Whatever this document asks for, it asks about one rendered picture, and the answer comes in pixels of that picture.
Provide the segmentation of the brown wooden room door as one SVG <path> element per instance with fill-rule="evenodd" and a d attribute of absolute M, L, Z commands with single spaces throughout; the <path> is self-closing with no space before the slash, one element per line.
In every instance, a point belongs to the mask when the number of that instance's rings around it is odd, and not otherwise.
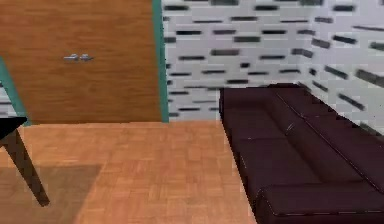
<path fill-rule="evenodd" d="M 34 125 L 160 121 L 152 6 L 0 0 L 0 83 L 14 113 Z"/>

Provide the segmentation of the dark maroon leather sofa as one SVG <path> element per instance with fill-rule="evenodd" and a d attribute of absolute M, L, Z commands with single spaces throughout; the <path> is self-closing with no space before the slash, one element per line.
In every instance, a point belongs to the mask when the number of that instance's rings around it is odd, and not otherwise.
<path fill-rule="evenodd" d="M 297 84 L 223 88 L 257 224 L 384 224 L 384 142 Z"/>

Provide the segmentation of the black table with brown legs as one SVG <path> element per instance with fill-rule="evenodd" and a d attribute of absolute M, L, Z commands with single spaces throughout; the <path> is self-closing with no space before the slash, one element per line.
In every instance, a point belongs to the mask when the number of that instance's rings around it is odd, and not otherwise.
<path fill-rule="evenodd" d="M 26 117 L 0 118 L 0 147 L 5 148 L 37 202 L 44 207 L 50 200 L 18 131 L 26 121 Z"/>

